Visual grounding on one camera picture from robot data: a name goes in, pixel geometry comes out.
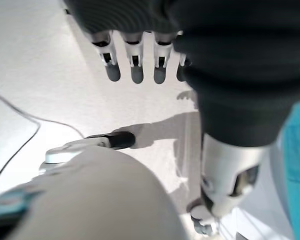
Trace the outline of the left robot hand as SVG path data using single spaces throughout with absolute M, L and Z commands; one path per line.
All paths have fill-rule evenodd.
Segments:
M 300 0 L 67 0 L 92 41 L 117 30 L 182 35 L 174 50 L 204 130 L 201 197 L 223 217 L 300 101 Z

